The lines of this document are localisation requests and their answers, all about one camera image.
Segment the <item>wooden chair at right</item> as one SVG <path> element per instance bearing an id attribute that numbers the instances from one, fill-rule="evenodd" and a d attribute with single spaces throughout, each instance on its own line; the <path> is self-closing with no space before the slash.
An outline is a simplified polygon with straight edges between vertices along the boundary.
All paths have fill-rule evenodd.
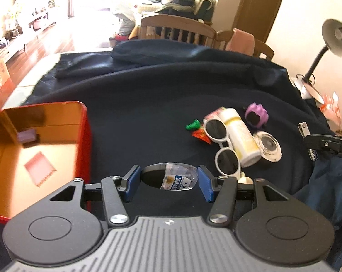
<path id="1" fill-rule="evenodd" d="M 256 58 L 264 55 L 268 61 L 271 61 L 274 57 L 274 51 L 267 44 L 256 39 L 252 34 L 237 28 L 217 33 L 213 47 L 218 50 L 237 52 Z"/>

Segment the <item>red orange snack packet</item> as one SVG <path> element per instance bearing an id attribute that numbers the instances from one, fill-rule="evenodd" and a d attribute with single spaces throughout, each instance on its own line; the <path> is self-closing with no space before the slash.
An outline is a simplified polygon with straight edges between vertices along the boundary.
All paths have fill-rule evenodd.
<path id="1" fill-rule="evenodd" d="M 199 128 L 198 130 L 195 130 L 192 132 L 192 136 L 201 140 L 201 141 L 204 141 L 208 144 L 211 144 L 211 140 L 210 138 L 206 135 L 206 132 L 204 130 L 204 128 Z"/>

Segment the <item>pink towel on chair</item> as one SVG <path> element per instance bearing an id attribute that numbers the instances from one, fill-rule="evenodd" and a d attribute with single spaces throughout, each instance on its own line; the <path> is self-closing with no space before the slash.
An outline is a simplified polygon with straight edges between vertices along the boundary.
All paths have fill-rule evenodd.
<path id="1" fill-rule="evenodd" d="M 227 43 L 225 50 L 253 56 L 255 51 L 255 37 L 246 31 L 234 28 L 233 35 Z"/>

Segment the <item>low white tv console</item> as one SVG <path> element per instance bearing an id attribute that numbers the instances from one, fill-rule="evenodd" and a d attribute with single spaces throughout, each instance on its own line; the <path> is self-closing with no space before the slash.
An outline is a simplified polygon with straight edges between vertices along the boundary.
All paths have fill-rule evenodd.
<path id="1" fill-rule="evenodd" d="M 45 7 L 40 12 L 20 17 L 18 27 L 7 32 L 7 37 L 0 39 L 0 61 L 9 61 L 17 52 L 27 52 L 27 45 L 50 26 L 59 21 L 60 8 Z"/>

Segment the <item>clear bottle with black cap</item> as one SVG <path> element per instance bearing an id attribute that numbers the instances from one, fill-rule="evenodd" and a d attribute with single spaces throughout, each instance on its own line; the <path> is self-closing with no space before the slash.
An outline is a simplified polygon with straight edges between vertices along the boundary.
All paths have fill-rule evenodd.
<path id="1" fill-rule="evenodd" d="M 146 185 L 172 192 L 190 190 L 198 179 L 197 168 L 184 163 L 157 163 L 141 172 L 141 181 Z"/>

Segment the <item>green chess pawn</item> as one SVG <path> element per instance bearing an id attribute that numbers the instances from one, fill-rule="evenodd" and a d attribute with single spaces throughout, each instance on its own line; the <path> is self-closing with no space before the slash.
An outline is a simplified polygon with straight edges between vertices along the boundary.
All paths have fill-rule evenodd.
<path id="1" fill-rule="evenodd" d="M 190 124 L 185 126 L 185 129 L 188 131 L 198 130 L 201 127 L 201 123 L 198 119 L 193 120 Z"/>

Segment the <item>red metal tin box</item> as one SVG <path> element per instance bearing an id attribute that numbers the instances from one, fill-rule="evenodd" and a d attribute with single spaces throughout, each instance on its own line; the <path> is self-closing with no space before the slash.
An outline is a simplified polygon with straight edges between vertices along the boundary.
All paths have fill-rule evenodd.
<path id="1" fill-rule="evenodd" d="M 35 128 L 37 140 L 17 133 Z M 78 101 L 34 104 L 0 112 L 0 223 L 80 177 L 90 180 L 92 133 Z"/>

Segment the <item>dark navy table cloth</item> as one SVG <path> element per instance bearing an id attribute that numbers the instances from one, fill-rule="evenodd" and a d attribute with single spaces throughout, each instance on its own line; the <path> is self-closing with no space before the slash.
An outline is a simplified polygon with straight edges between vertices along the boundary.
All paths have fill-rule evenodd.
<path id="1" fill-rule="evenodd" d="M 337 271 L 342 266 L 342 158 L 312 161 L 298 130 L 335 135 L 285 68 L 234 52 L 164 39 L 111 52 L 68 53 L 23 106 L 78 101 L 92 133 L 90 180 L 80 177 L 0 224 L 0 271 Z M 261 104 L 262 128 L 245 120 Z M 261 159 L 239 184 L 215 166 L 219 145 L 185 129 L 234 108 L 282 158 Z M 206 166 L 221 190 L 166 191 L 142 181 L 129 203 L 117 186 L 132 166 Z"/>

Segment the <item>wooden chair with slats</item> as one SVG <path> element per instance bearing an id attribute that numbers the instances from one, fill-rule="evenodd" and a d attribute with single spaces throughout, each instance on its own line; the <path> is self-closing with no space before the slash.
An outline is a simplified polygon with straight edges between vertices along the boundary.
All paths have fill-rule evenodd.
<path id="1" fill-rule="evenodd" d="M 216 31 L 205 23 L 175 15 L 151 15 L 140 23 L 139 39 L 166 39 L 212 47 Z"/>

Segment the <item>cream round knob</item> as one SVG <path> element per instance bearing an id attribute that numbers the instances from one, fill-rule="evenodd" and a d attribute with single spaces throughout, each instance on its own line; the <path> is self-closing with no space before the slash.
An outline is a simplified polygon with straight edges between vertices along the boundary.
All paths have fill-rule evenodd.
<path id="1" fill-rule="evenodd" d="M 253 179 L 246 176 L 244 172 L 241 172 L 240 174 L 240 178 L 238 179 L 238 183 L 239 184 L 249 184 L 249 185 L 253 185 Z"/>

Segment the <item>white round sunglasses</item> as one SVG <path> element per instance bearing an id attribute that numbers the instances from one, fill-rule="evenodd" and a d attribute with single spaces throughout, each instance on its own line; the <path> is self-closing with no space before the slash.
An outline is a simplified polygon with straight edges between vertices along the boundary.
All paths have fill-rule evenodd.
<path id="1" fill-rule="evenodd" d="M 204 123 L 204 130 L 208 138 L 220 147 L 215 155 L 215 166 L 219 174 L 239 180 L 241 165 L 225 124 L 219 119 L 208 119 Z"/>

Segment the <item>white yellow cylindrical bottle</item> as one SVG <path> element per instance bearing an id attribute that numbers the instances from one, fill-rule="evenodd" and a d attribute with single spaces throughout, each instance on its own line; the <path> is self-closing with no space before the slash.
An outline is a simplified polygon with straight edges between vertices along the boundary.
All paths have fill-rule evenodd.
<path id="1" fill-rule="evenodd" d="M 226 126 L 241 167 L 256 164 L 261 159 L 261 151 L 238 112 L 234 108 L 227 108 L 219 113 L 219 118 Z"/>

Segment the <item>orange white snack bag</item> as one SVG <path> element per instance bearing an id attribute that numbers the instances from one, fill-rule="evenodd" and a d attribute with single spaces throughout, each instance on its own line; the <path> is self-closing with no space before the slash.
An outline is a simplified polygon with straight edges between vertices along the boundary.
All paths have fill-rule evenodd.
<path id="1" fill-rule="evenodd" d="M 338 106 L 338 95 L 333 92 L 332 95 L 324 95 L 323 100 L 324 104 L 320 107 L 320 110 L 327 119 L 329 128 L 336 134 L 342 134 L 342 119 Z"/>

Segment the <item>pile of dark clothes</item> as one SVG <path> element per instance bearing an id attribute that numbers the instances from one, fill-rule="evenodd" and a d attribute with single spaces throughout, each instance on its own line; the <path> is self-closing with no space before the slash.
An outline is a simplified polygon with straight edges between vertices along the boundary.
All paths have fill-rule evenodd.
<path id="1" fill-rule="evenodd" d="M 186 17 L 210 26 L 214 8 L 214 0 L 170 0 L 155 13 Z"/>

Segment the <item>purple rectangular block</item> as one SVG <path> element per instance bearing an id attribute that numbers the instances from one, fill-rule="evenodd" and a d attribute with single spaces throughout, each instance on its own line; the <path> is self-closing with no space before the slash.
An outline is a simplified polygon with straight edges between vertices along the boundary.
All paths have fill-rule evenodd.
<path id="1" fill-rule="evenodd" d="M 17 133 L 17 141 L 21 144 L 32 143 L 37 140 L 37 132 L 35 128 L 19 131 Z"/>

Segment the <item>purple spiky sheep toy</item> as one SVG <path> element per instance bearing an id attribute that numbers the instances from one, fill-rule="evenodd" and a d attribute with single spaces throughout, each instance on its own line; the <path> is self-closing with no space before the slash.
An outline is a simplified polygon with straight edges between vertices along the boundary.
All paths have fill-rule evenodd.
<path id="1" fill-rule="evenodd" d="M 245 109 L 245 120 L 254 128 L 262 128 L 269 120 L 266 109 L 261 104 L 255 102 Z"/>

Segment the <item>grey desk lamp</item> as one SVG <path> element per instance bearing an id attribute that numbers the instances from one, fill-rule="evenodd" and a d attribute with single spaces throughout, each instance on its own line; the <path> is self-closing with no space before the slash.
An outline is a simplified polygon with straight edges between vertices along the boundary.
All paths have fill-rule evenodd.
<path id="1" fill-rule="evenodd" d="M 326 20 L 322 25 L 321 33 L 325 43 L 324 46 L 315 57 L 308 71 L 304 75 L 298 74 L 292 83 L 300 92 L 302 99 L 314 99 L 317 103 L 323 105 L 325 103 L 323 96 L 314 87 L 310 79 L 327 52 L 342 57 L 342 22 L 332 18 Z"/>

